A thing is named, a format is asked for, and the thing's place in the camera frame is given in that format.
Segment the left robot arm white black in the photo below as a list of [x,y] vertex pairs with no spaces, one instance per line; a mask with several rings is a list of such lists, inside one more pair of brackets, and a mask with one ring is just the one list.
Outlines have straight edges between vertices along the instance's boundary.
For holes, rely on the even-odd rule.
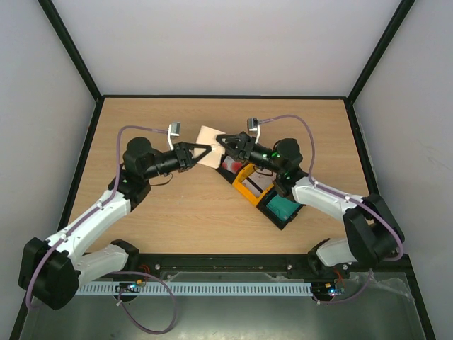
[[27,308],[34,310],[32,300],[37,298],[58,310],[81,286],[126,267],[133,253],[118,244],[91,254],[86,250],[146,198],[150,179],[191,169],[211,150],[207,144],[178,142],[160,152],[145,137],[131,139],[115,178],[85,213],[47,239],[34,237],[25,244],[18,284],[25,290]]

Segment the beige card holder wallet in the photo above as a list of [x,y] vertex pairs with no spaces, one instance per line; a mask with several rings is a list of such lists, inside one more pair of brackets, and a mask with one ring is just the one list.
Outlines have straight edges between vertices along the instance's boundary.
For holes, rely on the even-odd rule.
[[211,127],[202,125],[196,139],[196,144],[209,145],[211,151],[205,155],[198,164],[208,166],[213,169],[219,168],[221,159],[225,155],[225,148],[216,140],[218,135],[223,135],[224,132]]

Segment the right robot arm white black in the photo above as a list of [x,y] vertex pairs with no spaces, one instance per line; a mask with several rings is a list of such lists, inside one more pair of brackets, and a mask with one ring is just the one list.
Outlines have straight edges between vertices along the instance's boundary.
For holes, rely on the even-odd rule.
[[309,270],[319,278],[334,266],[359,263],[375,268],[381,261],[397,261],[403,255],[404,234],[385,200],[327,186],[303,171],[298,141],[284,138],[272,149],[257,143],[245,132],[216,137],[228,156],[275,173],[275,190],[283,198],[315,208],[343,223],[344,239],[325,239],[310,252]]

